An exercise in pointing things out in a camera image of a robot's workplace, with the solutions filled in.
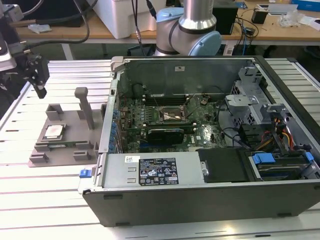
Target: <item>power supply label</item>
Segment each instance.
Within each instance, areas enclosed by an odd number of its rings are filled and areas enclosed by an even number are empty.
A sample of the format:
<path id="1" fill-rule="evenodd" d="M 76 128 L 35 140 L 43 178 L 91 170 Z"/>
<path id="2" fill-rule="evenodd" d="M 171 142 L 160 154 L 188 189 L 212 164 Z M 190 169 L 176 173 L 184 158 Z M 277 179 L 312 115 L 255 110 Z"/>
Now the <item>power supply label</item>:
<path id="1" fill-rule="evenodd" d="M 139 159 L 139 184 L 141 186 L 179 184 L 176 159 L 174 157 Z"/>

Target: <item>motherboard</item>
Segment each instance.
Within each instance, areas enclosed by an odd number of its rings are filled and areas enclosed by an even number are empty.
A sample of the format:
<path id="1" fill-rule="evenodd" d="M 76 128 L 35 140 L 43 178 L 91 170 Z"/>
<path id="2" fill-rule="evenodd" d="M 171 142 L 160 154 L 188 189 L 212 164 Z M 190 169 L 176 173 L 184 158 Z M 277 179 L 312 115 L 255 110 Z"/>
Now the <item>motherboard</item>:
<path id="1" fill-rule="evenodd" d="M 152 102 L 120 98 L 124 153 L 194 152 L 227 146 L 217 124 L 220 102 L 207 95 L 190 96 L 179 105 L 162 105 L 155 98 Z"/>

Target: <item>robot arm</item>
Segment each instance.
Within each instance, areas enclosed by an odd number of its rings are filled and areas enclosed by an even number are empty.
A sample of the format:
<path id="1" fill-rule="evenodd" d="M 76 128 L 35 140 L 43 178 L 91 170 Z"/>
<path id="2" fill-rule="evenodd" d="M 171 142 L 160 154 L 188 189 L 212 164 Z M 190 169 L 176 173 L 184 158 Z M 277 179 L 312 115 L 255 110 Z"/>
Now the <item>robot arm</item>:
<path id="1" fill-rule="evenodd" d="M 30 50 L 24 51 L 11 22 L 19 21 L 23 14 L 17 5 L 3 5 L 0 2 L 0 88 L 8 91 L 15 99 L 20 95 L 17 85 L 30 82 L 38 97 L 43 99 L 49 78 L 48 61 Z"/>
<path id="2" fill-rule="evenodd" d="M 214 0 L 184 0 L 183 3 L 184 8 L 165 8 L 158 12 L 155 55 L 215 55 L 221 45 L 221 35 L 215 31 Z"/>

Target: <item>metal slotted table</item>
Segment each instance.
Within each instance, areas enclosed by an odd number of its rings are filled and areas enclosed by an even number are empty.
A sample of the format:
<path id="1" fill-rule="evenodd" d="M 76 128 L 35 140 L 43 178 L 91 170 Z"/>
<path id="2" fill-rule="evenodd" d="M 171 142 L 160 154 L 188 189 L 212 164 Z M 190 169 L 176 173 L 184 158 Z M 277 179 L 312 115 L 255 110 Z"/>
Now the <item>metal slotted table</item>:
<path id="1" fill-rule="evenodd" d="M 284 58 L 268 59 L 268 62 L 320 123 L 317 81 L 301 66 Z M 99 224 L 78 193 L 78 174 L 84 166 L 28 168 L 29 156 L 47 118 L 48 104 L 60 103 L 65 111 L 78 110 L 79 100 L 74 97 L 74 91 L 76 87 L 86 86 L 92 109 L 100 109 L 108 100 L 112 80 L 110 63 L 110 60 L 52 61 L 46 98 L 38 99 L 27 85 L 0 121 L 1 239 L 320 238 L 320 204 L 297 217 L 107 228 Z"/>

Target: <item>white box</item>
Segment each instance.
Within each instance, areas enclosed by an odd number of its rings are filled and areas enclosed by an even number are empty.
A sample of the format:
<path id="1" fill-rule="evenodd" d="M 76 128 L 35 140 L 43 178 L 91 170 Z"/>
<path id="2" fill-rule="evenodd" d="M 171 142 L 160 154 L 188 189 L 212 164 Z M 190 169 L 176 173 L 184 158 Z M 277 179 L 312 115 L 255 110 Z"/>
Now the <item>white box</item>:
<path id="1" fill-rule="evenodd" d="M 316 20 L 312 21 L 309 26 L 314 28 L 315 30 L 320 31 L 320 23 L 319 22 L 320 22 L 320 18 L 317 18 Z"/>
<path id="2" fill-rule="evenodd" d="M 94 0 L 87 1 L 90 5 L 94 2 Z M 150 2 L 156 12 L 166 7 L 166 0 L 150 0 Z M 131 0 L 98 0 L 93 9 L 116 39 L 129 37 L 136 32 Z M 138 0 L 137 12 L 140 32 L 157 29 L 156 20 L 149 12 L 146 0 Z"/>

